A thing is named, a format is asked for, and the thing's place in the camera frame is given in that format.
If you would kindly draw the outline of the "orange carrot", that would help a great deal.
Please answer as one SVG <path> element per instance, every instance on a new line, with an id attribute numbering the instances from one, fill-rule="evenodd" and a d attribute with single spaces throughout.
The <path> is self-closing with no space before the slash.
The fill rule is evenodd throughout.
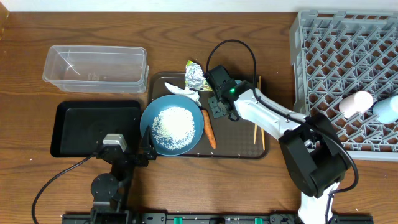
<path id="1" fill-rule="evenodd" d="M 207 110 L 202 109 L 201 110 L 202 115 L 203 115 L 203 120 L 204 120 L 204 131 L 205 134 L 210 142 L 210 145 L 213 149 L 216 149 L 216 139 L 215 139 L 215 135 L 213 132 L 213 128 L 211 126 L 211 121 L 210 121 L 210 117 L 209 114 L 207 112 Z"/>

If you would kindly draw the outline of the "wooden chopstick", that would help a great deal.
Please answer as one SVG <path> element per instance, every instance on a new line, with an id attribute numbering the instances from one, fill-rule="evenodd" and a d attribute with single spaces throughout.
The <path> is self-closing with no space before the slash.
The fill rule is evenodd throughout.
<path id="1" fill-rule="evenodd" d="M 257 82 L 257 88 L 261 89 L 261 76 L 259 76 L 259 80 Z M 254 126 L 254 140 L 253 140 L 253 144 L 256 144 L 256 138 L 257 138 L 257 125 L 255 124 Z"/>
<path id="2" fill-rule="evenodd" d="M 263 149 L 263 151 L 265 151 L 265 149 L 266 149 L 265 132 L 264 132 L 264 130 L 262 128 L 261 128 L 261 137 L 262 137 L 262 149 Z"/>

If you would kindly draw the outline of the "white pink cup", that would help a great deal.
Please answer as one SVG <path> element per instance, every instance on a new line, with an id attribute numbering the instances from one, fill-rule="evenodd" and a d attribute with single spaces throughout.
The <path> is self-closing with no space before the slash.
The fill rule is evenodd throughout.
<path id="1" fill-rule="evenodd" d="M 373 96 L 366 91 L 358 91 L 342 99 L 339 111 L 345 118 L 350 118 L 356 113 L 364 113 L 373 105 Z"/>

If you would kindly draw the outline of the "light blue cup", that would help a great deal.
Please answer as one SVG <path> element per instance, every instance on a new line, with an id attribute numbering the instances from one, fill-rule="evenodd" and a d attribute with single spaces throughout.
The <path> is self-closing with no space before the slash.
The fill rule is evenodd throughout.
<path id="1" fill-rule="evenodd" d="M 398 96 L 392 96 L 382 101 L 378 101 L 373 106 L 373 115 L 377 115 L 377 120 L 383 124 L 393 123 L 397 120 Z"/>

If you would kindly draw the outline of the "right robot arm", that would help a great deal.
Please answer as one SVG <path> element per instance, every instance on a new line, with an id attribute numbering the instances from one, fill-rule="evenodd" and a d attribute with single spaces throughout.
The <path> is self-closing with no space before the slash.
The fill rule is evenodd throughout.
<path id="1" fill-rule="evenodd" d="M 329 223 L 335 194 L 352 157 L 322 115 L 306 116 L 277 104 L 252 83 L 210 81 L 221 109 L 250 121 L 278 140 L 290 178 L 302 193 L 298 216 L 304 223 Z"/>

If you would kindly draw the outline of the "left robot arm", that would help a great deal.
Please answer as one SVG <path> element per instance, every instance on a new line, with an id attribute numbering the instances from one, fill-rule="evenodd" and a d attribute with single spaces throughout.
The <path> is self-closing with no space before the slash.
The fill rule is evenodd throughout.
<path id="1" fill-rule="evenodd" d="M 91 184 L 93 208 L 88 223 L 137 223 L 140 216 L 127 209 L 134 169 L 155 160 L 157 151 L 148 126 L 137 150 L 129 149 L 122 134 L 107 134 L 94 152 L 97 159 L 111 164 L 111 171 L 98 175 Z"/>

